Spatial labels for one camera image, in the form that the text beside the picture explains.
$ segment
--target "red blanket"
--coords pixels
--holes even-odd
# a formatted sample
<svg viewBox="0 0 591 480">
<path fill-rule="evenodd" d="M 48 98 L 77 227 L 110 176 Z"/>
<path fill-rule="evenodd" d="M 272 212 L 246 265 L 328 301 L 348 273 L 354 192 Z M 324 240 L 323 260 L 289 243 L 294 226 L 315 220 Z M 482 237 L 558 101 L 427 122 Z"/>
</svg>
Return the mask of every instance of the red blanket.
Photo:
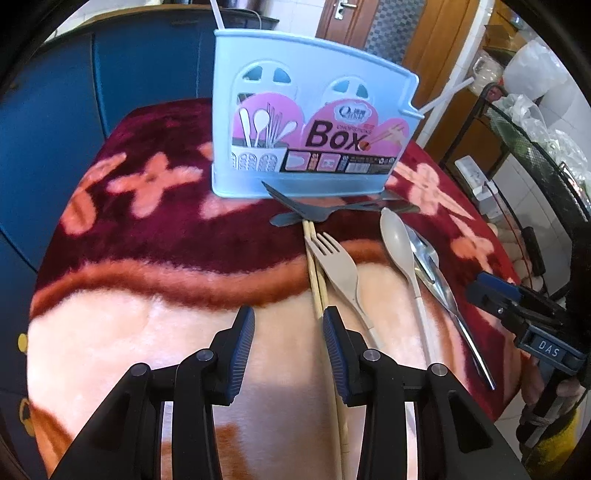
<svg viewBox="0 0 591 480">
<path fill-rule="evenodd" d="M 301 225 L 270 225 L 285 211 L 274 200 L 216 197 L 211 161 L 209 100 L 142 108 L 120 123 L 73 193 L 31 305 L 31 416 L 49 472 L 131 364 L 178 363 L 250 304 L 257 326 L 242 392 L 231 408 L 215 412 L 224 478 L 334 478 L 330 398 Z M 496 419 L 517 391 L 520 355 L 498 321 L 468 304 L 463 292 L 482 270 L 517 280 L 511 262 L 468 199 L 416 144 L 387 187 L 421 207 L 402 219 L 439 253 L 498 389 L 488 391 L 479 379 L 449 318 L 424 290 L 446 364 Z M 334 236 L 358 263 L 361 300 L 387 353 L 424 368 L 411 297 L 382 246 L 379 214 L 339 211 L 317 230 Z M 347 326 L 361 331 L 330 294 Z M 349 429 L 355 471 L 362 412 L 351 413 Z M 163 478 L 169 478 L 164 430 Z M 411 449 L 410 477 L 413 455 Z"/>
</svg>

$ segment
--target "white plastic straw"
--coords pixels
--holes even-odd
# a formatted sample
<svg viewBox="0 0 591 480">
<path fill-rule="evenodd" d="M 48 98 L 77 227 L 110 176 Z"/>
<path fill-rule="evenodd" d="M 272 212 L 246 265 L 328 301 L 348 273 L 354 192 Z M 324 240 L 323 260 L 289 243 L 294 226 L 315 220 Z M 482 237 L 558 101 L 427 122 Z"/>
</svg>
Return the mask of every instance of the white plastic straw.
<svg viewBox="0 0 591 480">
<path fill-rule="evenodd" d="M 419 113 L 425 114 L 433 110 L 437 105 L 440 103 L 450 99 L 453 97 L 457 92 L 462 90 L 463 88 L 467 87 L 471 83 L 474 82 L 474 78 L 470 77 L 467 80 L 464 80 L 462 83 L 458 83 L 454 88 L 448 90 L 447 92 L 443 92 L 440 96 L 435 98 L 435 100 L 431 100 L 428 104 L 426 104 L 423 108 L 419 109 Z"/>
<path fill-rule="evenodd" d="M 226 27 L 223 26 L 222 14 L 220 13 L 220 8 L 217 5 L 217 0 L 209 0 L 209 3 L 212 5 L 213 16 L 216 19 L 217 29 L 225 30 Z"/>
</svg>

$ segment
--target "yellow cloth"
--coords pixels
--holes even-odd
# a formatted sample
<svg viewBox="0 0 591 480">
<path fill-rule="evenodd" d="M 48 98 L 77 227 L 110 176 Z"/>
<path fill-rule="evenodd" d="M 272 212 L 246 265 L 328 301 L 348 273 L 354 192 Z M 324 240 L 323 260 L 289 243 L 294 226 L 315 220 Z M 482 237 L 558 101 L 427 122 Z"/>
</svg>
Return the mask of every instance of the yellow cloth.
<svg viewBox="0 0 591 480">
<path fill-rule="evenodd" d="M 577 411 L 564 430 L 542 440 L 531 452 L 526 468 L 532 480 L 550 478 L 564 465 L 577 444 L 579 415 Z"/>
</svg>

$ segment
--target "wooden chopsticks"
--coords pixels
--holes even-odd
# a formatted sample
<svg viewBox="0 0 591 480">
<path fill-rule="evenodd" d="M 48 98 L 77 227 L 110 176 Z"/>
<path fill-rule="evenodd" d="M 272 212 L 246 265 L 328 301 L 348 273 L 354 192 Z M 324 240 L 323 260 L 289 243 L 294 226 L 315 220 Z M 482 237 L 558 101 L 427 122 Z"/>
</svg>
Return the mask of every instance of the wooden chopsticks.
<svg viewBox="0 0 591 480">
<path fill-rule="evenodd" d="M 312 236 L 316 236 L 314 222 L 302 220 L 302 225 L 304 227 L 304 236 L 306 238 L 311 239 Z M 318 263 L 318 260 L 315 259 L 307 244 L 306 258 L 308 260 L 308 274 L 310 276 L 310 287 L 312 289 L 312 298 L 314 300 L 314 314 L 316 315 L 316 319 L 319 321 L 320 335 L 323 336 L 322 316 L 324 309 L 328 306 L 329 301 L 328 292 L 326 289 L 326 280 L 324 279 L 324 271 L 322 270 L 322 267 Z M 338 434 L 339 437 L 339 444 L 335 445 L 337 478 L 348 480 L 349 430 L 346 416 L 347 407 L 336 391 L 332 376 L 332 368 L 330 366 L 330 360 L 328 357 L 328 351 L 326 349 L 324 350 L 324 355 L 322 357 L 324 360 L 324 372 L 326 374 L 327 382 L 329 382 L 329 385 L 327 385 L 327 391 L 329 392 L 330 398 L 334 399 L 334 401 L 330 401 L 329 399 L 333 434 Z"/>
</svg>

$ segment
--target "plastic bag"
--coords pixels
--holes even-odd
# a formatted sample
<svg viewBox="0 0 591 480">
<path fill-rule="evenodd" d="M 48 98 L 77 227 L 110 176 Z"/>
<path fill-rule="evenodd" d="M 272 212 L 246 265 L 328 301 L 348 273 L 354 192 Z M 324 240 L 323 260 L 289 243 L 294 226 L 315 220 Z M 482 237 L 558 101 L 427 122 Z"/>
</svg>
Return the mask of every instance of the plastic bag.
<svg viewBox="0 0 591 480">
<path fill-rule="evenodd" d="M 548 129 L 544 117 L 538 106 L 525 95 L 510 93 L 506 97 L 493 102 L 497 108 L 511 118 L 511 121 L 521 127 L 531 141 L 538 143 L 554 162 L 560 166 L 566 163 L 577 183 L 586 188 L 591 180 L 591 173 L 588 172 L 587 158 L 575 141 L 561 130 Z M 515 137 L 516 130 L 512 128 L 503 129 L 507 123 L 500 115 L 490 110 L 487 115 L 504 132 L 504 141 L 511 144 L 518 155 L 527 155 L 530 147 L 526 142 L 519 142 Z"/>
<path fill-rule="evenodd" d="M 548 129 L 538 106 L 525 95 L 510 93 L 493 103 L 519 125 L 528 137 L 542 144 L 548 141 Z"/>
<path fill-rule="evenodd" d="M 484 50 L 478 52 L 477 59 L 472 66 L 474 82 L 468 89 L 474 95 L 480 95 L 486 85 L 498 82 L 503 76 L 503 67 Z"/>
<path fill-rule="evenodd" d="M 558 57 L 540 41 L 524 45 L 509 62 L 503 74 L 510 93 L 523 94 L 531 100 L 566 82 L 569 72 Z"/>
<path fill-rule="evenodd" d="M 587 158 L 572 138 L 561 130 L 552 130 L 548 142 L 542 146 L 558 166 L 562 162 L 566 163 L 579 185 L 585 184 Z"/>
</svg>

